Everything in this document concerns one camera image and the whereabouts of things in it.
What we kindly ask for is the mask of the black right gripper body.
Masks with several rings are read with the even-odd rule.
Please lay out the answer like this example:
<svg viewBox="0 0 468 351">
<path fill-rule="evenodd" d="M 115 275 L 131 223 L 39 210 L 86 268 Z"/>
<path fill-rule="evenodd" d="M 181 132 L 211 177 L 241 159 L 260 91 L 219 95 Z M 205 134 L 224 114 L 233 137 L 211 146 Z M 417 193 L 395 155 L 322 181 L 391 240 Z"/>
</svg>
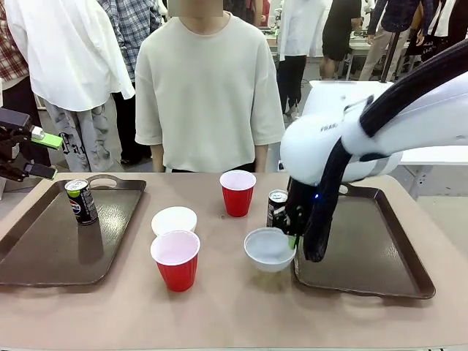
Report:
<svg viewBox="0 0 468 351">
<path fill-rule="evenodd" d="M 287 192 L 286 212 L 291 220 L 291 224 L 298 215 L 303 216 L 304 233 L 316 200 L 317 187 L 303 184 L 290 177 L 287 185 Z"/>
</svg>

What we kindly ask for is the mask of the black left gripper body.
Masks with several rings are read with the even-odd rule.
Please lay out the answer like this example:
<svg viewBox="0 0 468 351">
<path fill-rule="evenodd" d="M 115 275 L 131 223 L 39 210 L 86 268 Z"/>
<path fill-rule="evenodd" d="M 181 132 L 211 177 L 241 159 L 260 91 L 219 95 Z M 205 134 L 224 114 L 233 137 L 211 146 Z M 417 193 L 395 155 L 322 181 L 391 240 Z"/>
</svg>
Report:
<svg viewBox="0 0 468 351">
<path fill-rule="evenodd" d="M 29 161 L 21 155 L 20 146 L 31 142 L 31 131 L 29 115 L 1 109 L 1 177 L 23 180 L 29 176 Z"/>
</svg>

